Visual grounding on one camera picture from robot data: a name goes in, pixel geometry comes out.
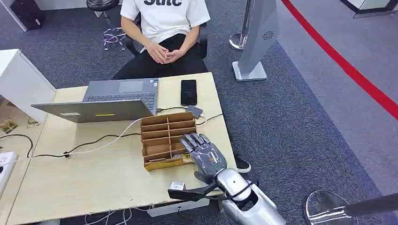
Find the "white t-shirt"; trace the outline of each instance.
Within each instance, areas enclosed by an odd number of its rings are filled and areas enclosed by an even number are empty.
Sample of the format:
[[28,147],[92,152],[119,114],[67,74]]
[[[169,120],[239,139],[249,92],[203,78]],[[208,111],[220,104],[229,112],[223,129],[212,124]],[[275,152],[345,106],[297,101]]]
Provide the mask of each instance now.
[[210,20],[205,0],[123,0],[120,15],[135,20],[139,12],[143,35],[155,43]]

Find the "red tape on floor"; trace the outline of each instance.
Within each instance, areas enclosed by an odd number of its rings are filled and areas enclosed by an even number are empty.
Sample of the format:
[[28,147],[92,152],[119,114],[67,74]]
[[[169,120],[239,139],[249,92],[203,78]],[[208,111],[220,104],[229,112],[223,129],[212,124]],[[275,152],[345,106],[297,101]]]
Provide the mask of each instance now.
[[386,94],[378,89],[355,67],[345,60],[303,17],[303,15],[294,7],[290,0],[282,0],[286,8],[315,40],[316,43],[349,75],[366,93],[368,93],[376,102],[387,110],[396,120],[398,120],[398,105]]

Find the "black phone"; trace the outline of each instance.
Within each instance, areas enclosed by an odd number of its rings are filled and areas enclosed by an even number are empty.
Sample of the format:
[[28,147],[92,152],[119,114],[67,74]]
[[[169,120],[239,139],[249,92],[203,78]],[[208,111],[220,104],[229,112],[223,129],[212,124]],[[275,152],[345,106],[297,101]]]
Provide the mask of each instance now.
[[197,103],[196,80],[182,80],[181,105],[196,105]]

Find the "silver prosthetic arm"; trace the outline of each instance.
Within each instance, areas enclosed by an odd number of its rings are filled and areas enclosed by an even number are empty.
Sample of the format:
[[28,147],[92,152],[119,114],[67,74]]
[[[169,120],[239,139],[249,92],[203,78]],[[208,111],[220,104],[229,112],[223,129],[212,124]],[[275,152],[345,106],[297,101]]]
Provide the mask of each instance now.
[[227,215],[238,225],[284,225],[286,221],[276,210],[275,204],[253,183],[246,181],[236,170],[227,168],[227,161],[203,134],[184,135],[180,142],[198,166],[194,173],[209,186],[185,190],[168,190],[171,198],[198,201],[215,188],[224,192],[222,205]]

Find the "black shoe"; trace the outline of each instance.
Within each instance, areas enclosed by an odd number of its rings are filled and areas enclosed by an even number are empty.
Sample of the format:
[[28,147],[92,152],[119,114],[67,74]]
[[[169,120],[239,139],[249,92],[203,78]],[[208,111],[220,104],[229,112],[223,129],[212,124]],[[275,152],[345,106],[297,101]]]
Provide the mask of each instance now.
[[252,169],[252,166],[250,166],[250,163],[241,159],[238,154],[234,154],[234,157],[235,157],[235,162],[237,164],[237,171],[239,173],[250,172],[250,170]]

